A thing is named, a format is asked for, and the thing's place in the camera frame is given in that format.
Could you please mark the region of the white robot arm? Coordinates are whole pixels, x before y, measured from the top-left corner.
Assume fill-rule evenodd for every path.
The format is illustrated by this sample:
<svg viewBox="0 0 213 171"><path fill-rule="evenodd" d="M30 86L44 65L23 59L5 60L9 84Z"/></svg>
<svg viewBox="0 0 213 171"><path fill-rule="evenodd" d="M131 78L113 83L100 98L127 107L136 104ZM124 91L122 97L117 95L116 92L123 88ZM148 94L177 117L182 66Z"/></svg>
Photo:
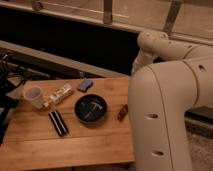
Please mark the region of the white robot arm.
<svg viewBox="0 0 213 171"><path fill-rule="evenodd" d="M213 47L139 34L128 90L136 171L193 171L184 114L213 108Z"/></svg>

